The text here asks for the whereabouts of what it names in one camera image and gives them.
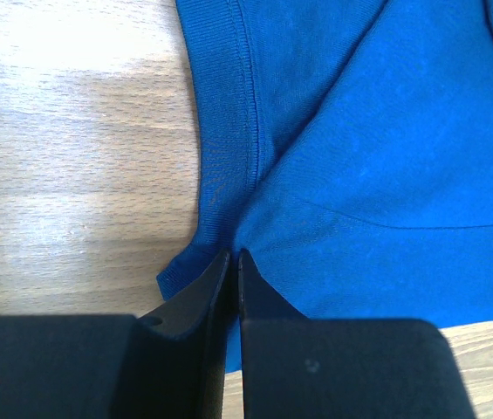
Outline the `dark blue t-shirt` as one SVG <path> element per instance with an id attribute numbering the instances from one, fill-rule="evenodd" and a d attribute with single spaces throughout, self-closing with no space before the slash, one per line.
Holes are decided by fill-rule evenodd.
<path id="1" fill-rule="evenodd" d="M 172 298 L 248 250 L 310 318 L 493 320 L 493 1 L 180 1 L 201 142 Z"/>

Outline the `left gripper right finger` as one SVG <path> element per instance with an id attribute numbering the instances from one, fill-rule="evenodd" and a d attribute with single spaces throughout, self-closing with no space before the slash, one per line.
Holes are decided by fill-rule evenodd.
<path id="1" fill-rule="evenodd" d="M 419 319 L 308 319 L 238 261 L 248 418 L 472 418 L 442 333 Z"/>

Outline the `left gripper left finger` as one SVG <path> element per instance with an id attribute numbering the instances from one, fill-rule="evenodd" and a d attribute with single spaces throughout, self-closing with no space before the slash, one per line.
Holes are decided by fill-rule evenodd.
<path id="1" fill-rule="evenodd" d="M 0 316 L 0 418 L 218 418 L 230 256 L 152 312 Z"/>

